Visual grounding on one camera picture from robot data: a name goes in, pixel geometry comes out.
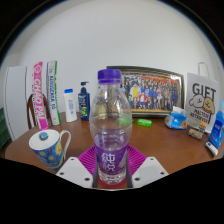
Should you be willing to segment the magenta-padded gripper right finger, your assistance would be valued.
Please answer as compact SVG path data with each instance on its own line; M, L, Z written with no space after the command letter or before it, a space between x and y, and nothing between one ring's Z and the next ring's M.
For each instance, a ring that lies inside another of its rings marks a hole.
M128 147L126 180L128 188L140 188L168 175L159 161L146 157L136 148Z

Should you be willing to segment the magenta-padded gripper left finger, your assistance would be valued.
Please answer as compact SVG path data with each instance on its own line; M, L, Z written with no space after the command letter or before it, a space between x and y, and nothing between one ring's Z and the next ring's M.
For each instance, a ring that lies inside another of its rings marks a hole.
M90 147L78 157L68 158L56 175L84 188L96 188L98 168L95 147Z

